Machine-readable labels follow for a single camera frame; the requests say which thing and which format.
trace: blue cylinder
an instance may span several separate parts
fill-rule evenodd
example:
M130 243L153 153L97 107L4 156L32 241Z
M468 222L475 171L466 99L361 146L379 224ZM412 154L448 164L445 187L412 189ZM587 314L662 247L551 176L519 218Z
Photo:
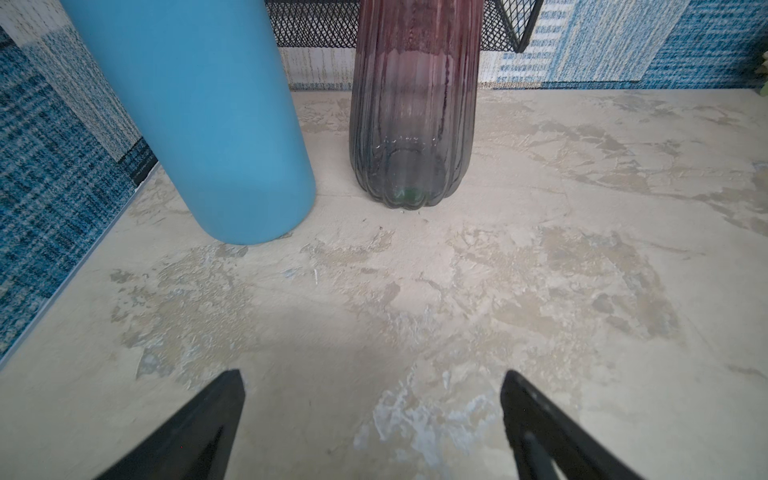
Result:
M62 0L197 222L261 243L315 179L263 0Z

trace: beige marble tabletop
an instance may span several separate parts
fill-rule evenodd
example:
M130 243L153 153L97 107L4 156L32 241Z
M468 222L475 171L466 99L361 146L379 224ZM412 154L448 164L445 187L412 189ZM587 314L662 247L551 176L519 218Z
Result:
M349 94L296 93L318 184L208 237L158 168L0 372L3 478L91 478L239 368L227 478L515 478L523 372L649 479L768 471L768 99L483 91L456 194L388 210Z

